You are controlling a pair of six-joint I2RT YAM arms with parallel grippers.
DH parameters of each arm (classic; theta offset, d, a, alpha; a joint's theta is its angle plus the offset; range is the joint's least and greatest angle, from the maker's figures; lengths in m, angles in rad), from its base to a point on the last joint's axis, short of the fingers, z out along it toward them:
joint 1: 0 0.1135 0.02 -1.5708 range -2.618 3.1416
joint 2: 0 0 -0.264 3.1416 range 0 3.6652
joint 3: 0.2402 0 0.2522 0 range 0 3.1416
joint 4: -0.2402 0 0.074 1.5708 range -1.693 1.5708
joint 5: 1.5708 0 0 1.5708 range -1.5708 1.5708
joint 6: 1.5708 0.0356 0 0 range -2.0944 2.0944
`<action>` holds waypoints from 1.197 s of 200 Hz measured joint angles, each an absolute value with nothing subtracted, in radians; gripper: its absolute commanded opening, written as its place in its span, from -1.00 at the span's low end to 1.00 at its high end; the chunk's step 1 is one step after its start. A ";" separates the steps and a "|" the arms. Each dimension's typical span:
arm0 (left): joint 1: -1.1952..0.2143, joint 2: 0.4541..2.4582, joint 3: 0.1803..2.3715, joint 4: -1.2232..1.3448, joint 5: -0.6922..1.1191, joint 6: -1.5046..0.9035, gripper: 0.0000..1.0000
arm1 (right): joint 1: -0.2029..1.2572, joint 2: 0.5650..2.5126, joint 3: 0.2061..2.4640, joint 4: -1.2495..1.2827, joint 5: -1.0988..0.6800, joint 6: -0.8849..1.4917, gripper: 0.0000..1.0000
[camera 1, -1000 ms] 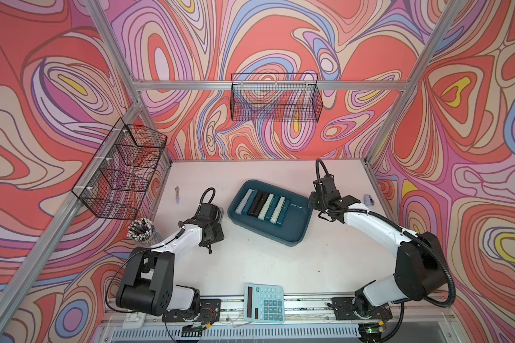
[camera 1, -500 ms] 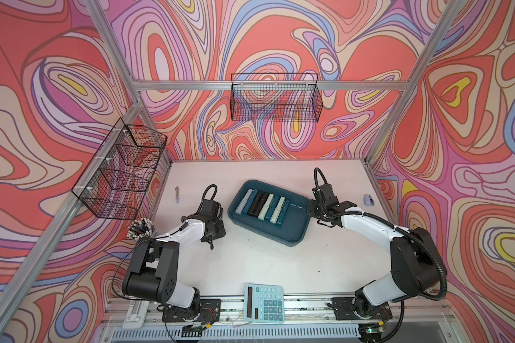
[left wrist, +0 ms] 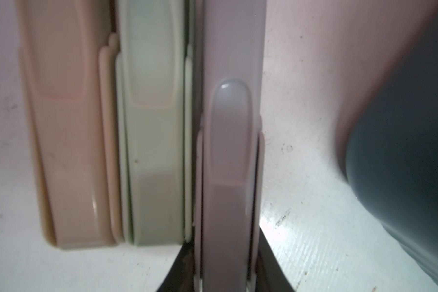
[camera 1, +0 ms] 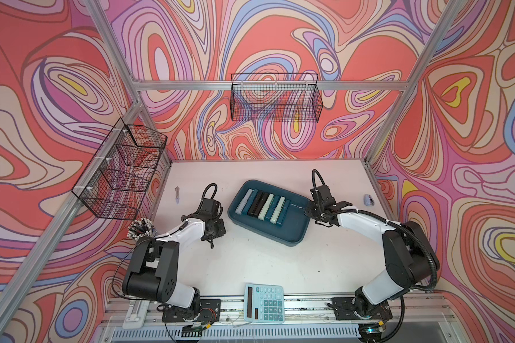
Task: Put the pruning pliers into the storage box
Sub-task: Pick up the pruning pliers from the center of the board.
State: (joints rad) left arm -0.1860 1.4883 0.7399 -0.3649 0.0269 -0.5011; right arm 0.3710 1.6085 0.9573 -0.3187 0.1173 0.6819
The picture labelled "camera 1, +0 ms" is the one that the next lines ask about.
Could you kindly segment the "black pruning pliers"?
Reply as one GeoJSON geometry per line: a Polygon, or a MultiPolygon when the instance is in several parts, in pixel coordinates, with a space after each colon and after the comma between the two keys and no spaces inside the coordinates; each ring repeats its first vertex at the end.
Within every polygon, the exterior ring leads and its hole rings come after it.
{"type": "Polygon", "coordinates": [[[256,208],[253,211],[253,217],[255,217],[255,218],[259,217],[259,214],[261,213],[262,208],[265,206],[265,203],[266,203],[267,199],[269,198],[269,195],[270,194],[267,192],[263,192],[261,194],[261,197],[256,205],[256,208]]]}
{"type": "Polygon", "coordinates": [[[256,210],[258,208],[258,205],[259,205],[262,197],[263,197],[263,191],[259,190],[256,194],[256,197],[254,198],[253,204],[250,206],[250,209],[247,212],[248,216],[250,216],[250,217],[255,216],[256,210]]]}

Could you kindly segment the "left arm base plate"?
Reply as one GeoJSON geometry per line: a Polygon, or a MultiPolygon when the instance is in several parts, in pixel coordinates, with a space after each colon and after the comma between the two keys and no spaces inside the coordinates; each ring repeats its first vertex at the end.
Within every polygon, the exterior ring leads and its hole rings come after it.
{"type": "Polygon", "coordinates": [[[164,323],[202,323],[213,324],[219,321],[221,299],[204,298],[195,300],[188,308],[165,305],[162,321],[164,323]]]}

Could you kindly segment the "teal pliers group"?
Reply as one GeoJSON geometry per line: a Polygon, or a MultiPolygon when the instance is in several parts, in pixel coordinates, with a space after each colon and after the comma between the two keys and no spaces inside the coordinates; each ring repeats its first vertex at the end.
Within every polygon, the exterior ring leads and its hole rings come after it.
{"type": "Polygon", "coordinates": [[[289,207],[290,207],[290,200],[285,200],[283,203],[283,207],[280,211],[280,214],[277,218],[277,222],[276,222],[277,225],[279,225],[279,226],[283,225],[289,207]]]}

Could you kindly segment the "teal pruning pliers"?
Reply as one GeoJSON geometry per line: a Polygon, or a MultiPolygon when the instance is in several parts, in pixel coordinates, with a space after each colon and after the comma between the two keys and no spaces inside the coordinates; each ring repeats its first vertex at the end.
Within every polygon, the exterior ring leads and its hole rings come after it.
{"type": "Polygon", "coordinates": [[[242,215],[247,215],[250,208],[252,207],[255,199],[256,199],[256,196],[258,195],[257,193],[259,193],[258,190],[253,190],[252,193],[250,194],[250,197],[248,197],[247,199],[247,202],[245,204],[245,206],[243,207],[243,211],[241,212],[242,215]]]}

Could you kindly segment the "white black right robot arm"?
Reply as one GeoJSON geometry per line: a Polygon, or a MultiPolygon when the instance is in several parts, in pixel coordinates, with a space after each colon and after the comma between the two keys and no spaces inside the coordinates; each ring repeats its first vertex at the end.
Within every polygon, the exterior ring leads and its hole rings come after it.
{"type": "Polygon", "coordinates": [[[368,284],[359,287],[350,306],[365,317],[386,300],[411,290],[435,289],[440,262],[420,224],[399,223],[349,202],[337,202],[326,185],[314,186],[306,216],[326,227],[343,227],[375,241],[383,248],[385,267],[368,284]]]}

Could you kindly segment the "teal plastic storage box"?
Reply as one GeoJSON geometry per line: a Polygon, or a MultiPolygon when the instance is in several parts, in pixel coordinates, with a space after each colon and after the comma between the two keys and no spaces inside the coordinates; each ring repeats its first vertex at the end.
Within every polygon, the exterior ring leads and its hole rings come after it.
{"type": "Polygon", "coordinates": [[[235,224],[247,230],[286,246],[294,247],[303,240],[310,222],[310,219],[305,215],[308,203],[309,199],[300,194],[258,180],[249,180],[239,189],[227,211],[227,215],[235,224]],[[290,207],[282,226],[272,224],[270,221],[261,221],[258,217],[255,218],[235,213],[237,206],[248,189],[261,190],[269,194],[274,194],[274,196],[279,195],[280,197],[285,197],[286,200],[290,200],[290,207]]]}

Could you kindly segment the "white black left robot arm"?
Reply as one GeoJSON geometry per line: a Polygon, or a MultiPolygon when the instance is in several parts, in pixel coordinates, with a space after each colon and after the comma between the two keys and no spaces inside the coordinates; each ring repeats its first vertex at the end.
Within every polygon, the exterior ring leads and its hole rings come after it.
{"type": "Polygon", "coordinates": [[[177,281],[180,253],[196,241],[213,248],[214,240],[226,234],[222,213],[219,201],[203,199],[196,212],[167,234],[138,240],[122,282],[123,294],[182,309],[198,305],[198,289],[177,281]]]}

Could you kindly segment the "grey pruning pliers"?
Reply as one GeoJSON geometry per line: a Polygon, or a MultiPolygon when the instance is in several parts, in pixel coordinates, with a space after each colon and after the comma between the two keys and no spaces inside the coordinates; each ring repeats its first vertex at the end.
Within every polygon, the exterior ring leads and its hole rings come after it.
{"type": "Polygon", "coordinates": [[[241,202],[239,203],[239,205],[237,206],[236,210],[235,210],[235,213],[238,214],[238,215],[241,215],[248,200],[250,199],[250,196],[253,194],[253,190],[252,189],[248,189],[245,196],[243,197],[243,199],[241,200],[241,202]]]}

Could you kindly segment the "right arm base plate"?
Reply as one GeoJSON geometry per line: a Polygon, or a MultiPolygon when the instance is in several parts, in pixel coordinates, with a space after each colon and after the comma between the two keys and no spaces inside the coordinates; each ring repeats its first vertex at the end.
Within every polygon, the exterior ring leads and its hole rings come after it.
{"type": "Polygon", "coordinates": [[[389,321],[393,318],[387,301],[369,304],[360,297],[334,297],[327,303],[337,320],[389,321]]]}

